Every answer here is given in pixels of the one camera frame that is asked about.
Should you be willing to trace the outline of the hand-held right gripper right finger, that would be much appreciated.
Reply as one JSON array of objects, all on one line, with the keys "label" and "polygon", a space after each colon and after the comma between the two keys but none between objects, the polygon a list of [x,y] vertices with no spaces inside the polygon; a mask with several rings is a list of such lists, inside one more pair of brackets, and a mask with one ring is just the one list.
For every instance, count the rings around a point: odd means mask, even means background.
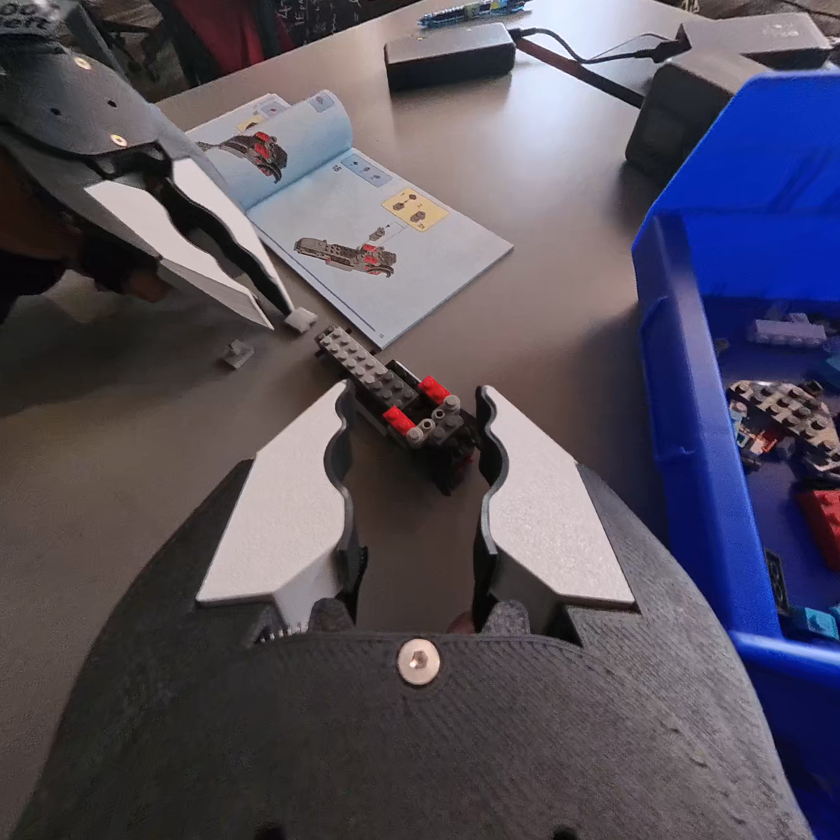
[{"label": "hand-held right gripper right finger", "polygon": [[637,600],[581,465],[491,385],[476,389],[479,472],[472,620],[520,604],[534,634],[573,634],[569,607],[635,613]]}]

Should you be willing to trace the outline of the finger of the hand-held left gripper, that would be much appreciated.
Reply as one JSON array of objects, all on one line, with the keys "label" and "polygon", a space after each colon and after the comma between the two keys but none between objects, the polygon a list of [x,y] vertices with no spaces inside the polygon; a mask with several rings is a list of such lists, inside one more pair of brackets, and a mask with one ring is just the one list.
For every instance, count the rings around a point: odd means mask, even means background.
[{"label": "finger of the hand-held left gripper", "polygon": [[189,244],[236,268],[283,316],[295,307],[274,263],[240,205],[192,157],[171,163],[161,204]]},{"label": "finger of the hand-held left gripper", "polygon": [[163,280],[180,289],[194,289],[242,319],[273,330],[274,326],[251,290],[249,279],[236,268],[221,267],[191,245],[161,204],[161,198],[136,177],[100,182],[86,189],[95,206],[126,228],[159,263]]}]

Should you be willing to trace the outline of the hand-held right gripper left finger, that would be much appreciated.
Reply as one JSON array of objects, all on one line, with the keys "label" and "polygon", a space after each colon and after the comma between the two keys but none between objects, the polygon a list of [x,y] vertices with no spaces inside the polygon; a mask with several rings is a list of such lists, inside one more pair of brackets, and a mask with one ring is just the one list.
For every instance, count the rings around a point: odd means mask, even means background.
[{"label": "hand-held right gripper left finger", "polygon": [[322,600],[355,616],[368,552],[344,484],[354,397],[349,381],[334,385],[255,455],[197,604],[268,604],[284,634],[307,632]]}]

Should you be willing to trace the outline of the blue plastic bin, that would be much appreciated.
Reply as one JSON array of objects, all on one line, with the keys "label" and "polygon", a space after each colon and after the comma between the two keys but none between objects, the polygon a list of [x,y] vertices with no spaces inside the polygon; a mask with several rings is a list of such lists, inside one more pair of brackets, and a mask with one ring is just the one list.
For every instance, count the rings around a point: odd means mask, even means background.
[{"label": "blue plastic bin", "polygon": [[838,425],[838,70],[757,76],[633,243],[670,546],[728,632],[817,838],[838,838],[838,474],[756,438],[751,386]]}]

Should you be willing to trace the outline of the grey brick model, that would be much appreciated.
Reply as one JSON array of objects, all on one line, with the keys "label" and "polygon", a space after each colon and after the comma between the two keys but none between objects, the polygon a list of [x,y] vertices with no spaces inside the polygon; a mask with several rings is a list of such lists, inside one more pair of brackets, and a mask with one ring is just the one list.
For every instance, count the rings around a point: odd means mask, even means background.
[{"label": "grey brick model", "polygon": [[[444,496],[463,483],[479,447],[475,418],[452,393],[436,406],[417,390],[423,379],[402,363],[383,362],[353,335],[331,324],[315,337],[316,356],[353,382],[355,400],[363,417],[385,438],[408,453]],[[399,407],[415,423],[407,436],[395,433],[383,413]]]}]

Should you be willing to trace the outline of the person's left forearm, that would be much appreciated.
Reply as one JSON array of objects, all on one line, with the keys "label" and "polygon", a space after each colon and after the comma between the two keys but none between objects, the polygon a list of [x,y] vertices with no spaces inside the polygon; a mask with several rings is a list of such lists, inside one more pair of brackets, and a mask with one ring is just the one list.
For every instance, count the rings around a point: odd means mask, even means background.
[{"label": "person's left forearm", "polygon": [[37,296],[77,266],[82,232],[1,153],[1,321],[19,298]]}]

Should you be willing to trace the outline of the grey desk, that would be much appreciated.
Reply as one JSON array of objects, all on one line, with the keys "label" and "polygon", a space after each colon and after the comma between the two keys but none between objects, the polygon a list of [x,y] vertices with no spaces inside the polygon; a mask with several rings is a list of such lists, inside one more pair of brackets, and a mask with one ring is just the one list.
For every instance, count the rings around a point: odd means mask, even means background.
[{"label": "grey desk", "polygon": [[[201,606],[261,448],[338,380],[176,293],[2,324],[2,838],[811,838],[726,631],[637,514],[658,486],[635,327],[628,106],[525,61],[392,97],[410,10],[163,105],[190,129],[263,92],[337,93],[362,151],[513,250],[393,345],[495,387],[581,465],[637,600],[574,633],[447,633],[487,483],[443,497],[363,420],[345,486],[370,559],[358,624]],[[221,363],[243,340],[241,369]]]}]

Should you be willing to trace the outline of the person's left hand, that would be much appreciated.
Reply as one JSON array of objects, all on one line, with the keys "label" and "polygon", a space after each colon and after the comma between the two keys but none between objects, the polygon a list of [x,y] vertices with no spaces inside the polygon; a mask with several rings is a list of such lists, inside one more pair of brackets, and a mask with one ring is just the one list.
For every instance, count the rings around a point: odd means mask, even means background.
[{"label": "person's left hand", "polygon": [[112,238],[81,239],[66,265],[100,290],[147,302],[162,300],[170,289],[159,276],[156,259]]}]

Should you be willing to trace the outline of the brick instruction booklet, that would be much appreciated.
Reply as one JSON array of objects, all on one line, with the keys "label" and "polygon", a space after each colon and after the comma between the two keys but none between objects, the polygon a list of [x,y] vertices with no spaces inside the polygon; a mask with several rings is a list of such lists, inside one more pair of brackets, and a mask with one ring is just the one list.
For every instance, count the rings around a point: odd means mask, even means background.
[{"label": "brick instruction booklet", "polygon": [[265,95],[186,134],[263,244],[379,349],[513,250],[357,150],[329,90]]}]

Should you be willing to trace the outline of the pile of loose bricks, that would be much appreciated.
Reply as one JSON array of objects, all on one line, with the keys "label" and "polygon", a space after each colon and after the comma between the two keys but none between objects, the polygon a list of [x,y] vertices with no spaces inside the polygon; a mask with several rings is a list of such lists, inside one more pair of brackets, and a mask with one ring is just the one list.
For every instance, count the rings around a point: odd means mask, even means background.
[{"label": "pile of loose bricks", "polygon": [[706,310],[782,633],[838,650],[838,305]]}]

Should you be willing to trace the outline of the black power bank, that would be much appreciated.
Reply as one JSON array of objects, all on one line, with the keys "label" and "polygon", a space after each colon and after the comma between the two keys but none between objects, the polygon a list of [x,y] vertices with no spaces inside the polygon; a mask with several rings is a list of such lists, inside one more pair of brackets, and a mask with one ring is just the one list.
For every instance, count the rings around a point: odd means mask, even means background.
[{"label": "black power bank", "polygon": [[390,92],[506,76],[517,47],[504,24],[424,31],[388,41],[384,62]]}]

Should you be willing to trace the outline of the blue pen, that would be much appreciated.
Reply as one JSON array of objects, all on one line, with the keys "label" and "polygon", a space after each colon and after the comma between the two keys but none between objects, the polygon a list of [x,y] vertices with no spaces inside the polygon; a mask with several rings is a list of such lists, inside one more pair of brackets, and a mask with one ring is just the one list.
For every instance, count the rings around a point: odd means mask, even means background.
[{"label": "blue pen", "polygon": [[524,11],[530,1],[474,1],[424,14],[416,24],[420,28],[442,28],[485,18],[509,17]]}]

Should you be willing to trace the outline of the black charger case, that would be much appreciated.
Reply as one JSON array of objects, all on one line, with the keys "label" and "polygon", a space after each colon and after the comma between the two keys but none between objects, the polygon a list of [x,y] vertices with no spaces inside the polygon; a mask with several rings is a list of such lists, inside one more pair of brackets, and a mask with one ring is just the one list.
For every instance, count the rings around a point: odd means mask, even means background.
[{"label": "black charger case", "polygon": [[625,149],[625,160],[664,185],[683,165],[730,100],[769,71],[736,54],[692,49],[658,68]]}]

